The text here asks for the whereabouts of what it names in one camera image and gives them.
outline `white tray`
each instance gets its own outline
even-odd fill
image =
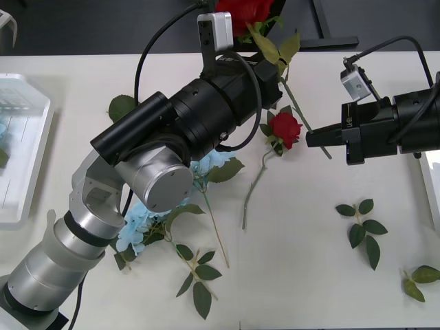
[[[53,115],[49,98],[23,76],[0,74],[0,121],[7,126],[0,148],[10,156],[0,168],[0,230],[28,219]]]

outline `white table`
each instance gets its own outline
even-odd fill
[[[309,119],[321,127],[340,120],[349,102],[339,81],[343,53],[299,54],[289,85]],[[110,125],[110,100],[132,95],[139,56],[56,56],[0,58],[0,72],[27,76],[55,107],[49,141],[38,179],[29,223],[18,232],[0,233],[0,274],[8,274],[38,243],[46,212],[67,210],[70,175],[91,150],[89,141]],[[440,54],[428,53],[432,73]],[[372,54],[361,66],[380,95],[424,89],[427,83],[416,53]],[[201,71],[199,54],[153,55],[144,67],[141,99],[161,90],[172,96]],[[286,105],[284,98],[280,105]],[[251,120],[231,138],[241,141]],[[412,155],[345,164],[344,148],[330,148],[329,161],[319,148],[300,144],[269,169],[250,202],[248,229],[241,213],[250,182],[265,152],[263,134],[237,157],[246,165],[230,183],[209,195],[231,260],[227,270],[217,253],[213,264],[223,277],[211,282],[219,296],[207,321],[187,293],[175,298],[188,270],[165,242],[148,247],[133,271],[119,272],[109,253],[85,282],[76,330],[81,329],[303,329],[340,327],[435,327],[440,325],[440,285],[423,288],[427,303],[406,297],[400,271],[424,263],[440,267],[440,239],[432,219],[418,162]],[[375,199],[373,218],[389,233],[379,237],[382,257],[374,272],[360,250],[347,240],[350,221],[334,210],[339,203]],[[195,197],[202,208],[206,207]],[[193,249],[215,248],[207,215],[176,222],[175,238]],[[76,295],[60,310],[71,318]]]

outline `green leaf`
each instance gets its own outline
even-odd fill
[[[388,230],[386,230],[386,228],[376,220],[366,220],[362,224],[362,227],[364,227],[367,232],[376,235],[383,235],[388,232]]]
[[[3,167],[6,165],[6,163],[9,160],[8,154],[0,148],[0,167]]]
[[[359,213],[361,215],[366,215],[368,212],[370,212],[373,209],[373,206],[374,206],[374,202],[372,199],[365,199],[359,205]]]
[[[274,43],[271,42],[268,38],[256,32],[254,28],[250,25],[249,28],[256,45],[258,46],[258,48],[260,48],[265,59],[268,60],[270,63],[275,64],[280,58],[280,54],[278,53],[278,50],[276,49]]]
[[[135,108],[135,99],[128,95],[116,96],[109,106],[109,116],[113,123]]]
[[[177,251],[179,251],[179,253],[177,253],[180,257],[183,257],[186,261],[191,260],[192,258],[194,258],[194,254],[193,251],[191,251],[191,249],[183,244],[177,244]]]
[[[116,253],[118,253],[118,250],[116,249],[116,242],[118,241],[118,237],[115,237],[114,239],[111,240],[110,242],[110,247],[115,250]]]
[[[294,112],[292,111],[292,107],[291,106],[286,106],[286,107],[284,107],[284,108],[282,108],[281,110],[280,110],[280,113],[282,113],[282,112],[287,112],[287,113],[289,113],[291,116],[293,116],[294,115]]]
[[[252,43],[252,36],[250,34],[246,34],[245,36],[239,36],[237,40],[239,43]]]
[[[135,250],[133,250],[131,244],[128,246],[128,248],[125,251],[121,252],[120,254],[123,255],[124,259],[129,263],[136,259]]]
[[[215,280],[216,278],[221,276],[220,272],[217,269],[215,269],[209,265],[197,266],[197,268],[195,269],[195,273],[202,280],[205,280],[205,281],[212,281],[212,280]]]
[[[272,112],[270,112],[269,110],[267,110],[267,117],[266,117],[267,124],[269,124],[270,121],[274,118],[275,118],[275,115]]]
[[[255,32],[256,33],[259,33],[259,34],[264,34],[264,33],[261,33],[261,28],[263,27],[263,22],[256,22],[255,24],[254,24],[254,29],[255,29]]]
[[[215,166],[206,175],[208,182],[219,184],[231,180],[241,169],[245,167],[237,158],[230,158],[222,167]]]
[[[271,135],[267,138],[266,143],[269,144],[269,143],[277,142],[277,141],[278,141],[278,138],[275,135]]]
[[[380,259],[380,248],[379,244],[377,244],[377,241],[370,235],[366,236],[366,253],[368,254],[371,268],[376,270]]]
[[[202,211],[201,208],[195,204],[186,204],[185,206],[179,206],[178,208],[171,211],[171,213],[166,218],[165,230],[167,232],[171,231],[171,225],[173,224],[174,220],[182,213],[193,213],[194,215],[201,215],[205,212]]]
[[[424,294],[419,290],[419,288],[416,286],[414,282],[408,280],[407,278],[404,279],[404,291],[411,298],[414,298],[415,300],[418,300],[421,303],[425,302]]]
[[[260,129],[264,135],[266,135],[266,136],[272,135],[272,127],[271,126],[266,125],[266,124],[260,124]]]
[[[264,25],[269,25],[269,23],[271,23],[271,22],[273,22],[273,21],[277,22],[277,23],[280,25],[281,28],[284,26],[284,21],[283,21],[283,19],[282,19],[281,17],[279,17],[279,16],[274,16],[274,17],[272,17],[272,18],[270,18],[270,19],[264,21],[263,24],[264,24]]]
[[[144,245],[150,245],[153,244],[154,242],[158,242],[165,239],[165,236],[163,234],[161,234],[160,232],[154,232],[152,234],[150,234],[149,232],[146,232],[144,234]]]
[[[272,148],[274,148],[275,153],[276,153],[278,156],[281,157],[281,156],[283,155],[283,153],[284,153],[283,145],[282,145],[282,144],[277,144],[277,145],[274,147],[275,142],[272,142],[271,145],[272,145]]]
[[[192,295],[195,309],[199,315],[206,320],[211,309],[211,293],[205,288],[205,285],[202,282],[197,282],[192,289]]]
[[[280,55],[287,64],[290,64],[292,58],[300,50],[300,34],[295,33],[293,36],[288,38],[280,46]]]
[[[204,263],[207,263],[207,262],[211,261],[212,258],[214,258],[214,254],[215,254],[215,251],[211,251],[211,252],[205,253],[204,256],[201,257],[199,259],[199,261],[197,261],[197,263],[199,265],[203,265]]]
[[[194,279],[193,273],[190,273],[188,275],[188,277],[186,278],[184,284],[181,285],[179,292],[177,292],[176,298],[181,296],[182,294],[184,294],[186,292],[186,290],[188,290],[190,288],[191,283],[193,282],[193,279]]]
[[[119,253],[115,253],[114,255],[116,264],[118,265],[119,270],[123,270],[125,266],[127,265],[124,261],[124,259],[121,257]]]
[[[282,77],[283,74],[284,74],[284,71],[285,71],[286,68],[287,68],[286,63],[284,63],[284,62],[281,61],[281,60],[278,60],[278,61],[276,61],[276,67],[277,67],[277,69],[278,69],[278,75],[279,75],[280,77]]]
[[[336,210],[340,215],[343,215],[344,217],[354,217],[356,214],[356,210],[350,205],[346,204],[336,206]]]
[[[420,266],[412,273],[416,283],[432,283],[440,279],[440,272],[430,266]]]
[[[355,223],[353,227],[351,227],[349,233],[351,248],[354,249],[359,244],[361,244],[364,238],[365,238],[365,229],[361,225]]]

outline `red rose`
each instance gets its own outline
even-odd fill
[[[288,112],[281,112],[273,117],[269,126],[276,137],[283,139],[283,144],[287,149],[292,149],[294,142],[300,138],[302,124],[299,124]]]
[[[264,22],[269,16],[270,6],[275,0],[220,0],[216,12],[230,12],[234,36],[248,33],[246,23],[254,25]]]

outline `black cable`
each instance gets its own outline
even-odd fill
[[[261,112],[262,112],[261,109],[263,108],[263,101],[261,100],[260,85],[259,85],[259,81],[257,80],[257,78],[255,76],[254,70],[252,70],[249,63],[243,57],[238,55],[236,52],[233,52],[231,50],[223,50],[222,52],[216,53],[216,56],[217,55],[226,55],[226,56],[230,56],[230,57],[233,57],[236,60],[238,60],[241,64],[241,66],[244,68],[244,70],[249,75],[249,78],[252,82],[252,85],[254,86],[254,90],[256,93],[256,117],[255,117],[254,126],[252,127],[252,130],[251,130],[249,136],[242,143],[240,143],[238,146],[224,146],[222,144],[219,144],[215,149],[215,150],[221,151],[221,152],[237,151],[237,150],[242,149],[244,146],[248,145],[248,143],[254,138],[255,133],[259,129]]]
[[[437,96],[440,94],[440,82],[435,84],[435,86],[432,88],[431,93],[429,94],[429,97],[426,102],[421,106],[420,110],[415,114],[414,117],[411,118],[409,122],[405,124],[396,134],[392,135],[388,139],[388,143],[396,143],[398,140],[400,140],[420,119],[420,117],[431,108],[432,104],[434,103]]]
[[[139,104],[139,83],[140,83],[140,74],[142,73],[142,66],[144,65],[145,58],[148,55],[148,53],[150,52],[150,49],[152,48],[154,43],[158,40],[158,38],[161,35],[163,35],[163,33],[165,31],[167,31],[167,29],[170,26],[172,26],[174,23],[176,23],[182,17],[186,16],[187,14],[189,14],[190,12],[192,12],[196,9],[203,8],[205,5],[206,5],[206,3],[204,1],[198,1],[197,3],[194,3],[193,5],[190,5],[183,12],[174,16],[170,21],[168,21],[167,24],[162,26],[159,29],[159,31],[156,32],[156,34],[153,36],[153,38],[151,38],[150,42],[148,43],[148,45],[145,47],[144,51],[142,52],[139,63],[137,64],[136,75],[135,75],[135,97],[134,97],[136,106]],[[128,210],[129,210],[132,198],[133,198],[133,191],[130,189],[129,196],[126,198],[124,210],[122,211],[123,217],[125,217],[125,215],[127,214]]]
[[[383,43],[380,43],[379,45],[376,45],[376,46],[374,46],[374,47],[372,47],[370,49],[367,49],[364,52],[361,52],[359,54],[353,55],[352,57],[347,59],[347,62],[350,63],[350,64],[353,64],[355,61],[359,60],[360,58],[362,58],[362,57],[364,57],[366,55],[369,55],[369,54],[371,54],[373,52],[376,52],[377,50],[380,50],[381,48],[386,47],[386,46],[388,46],[388,45],[390,45],[392,43],[395,43],[397,41],[400,41],[400,40],[410,41],[415,46],[415,49],[417,50],[417,53],[418,53],[418,55],[420,57],[421,64],[423,65],[423,70],[425,71],[426,79],[428,79],[428,84],[429,84],[430,87],[432,87],[434,85],[434,81],[432,80],[432,76],[431,76],[431,73],[429,71],[428,64],[426,62],[424,51],[421,49],[421,46],[420,46],[419,42],[417,40],[415,40],[411,36],[397,36],[395,38],[392,38],[392,39],[390,39],[388,41],[385,41]]]
[[[83,286],[84,286],[84,281],[85,281],[85,277],[87,276],[87,273],[84,275],[84,278],[82,279],[81,283],[78,286],[78,295],[76,297],[76,307],[75,307],[75,312],[74,315],[71,318],[71,322],[69,325],[69,329],[68,330],[72,330],[75,327],[75,322],[76,319],[78,317],[78,314],[80,312],[80,307],[81,307],[81,298],[83,296]]]

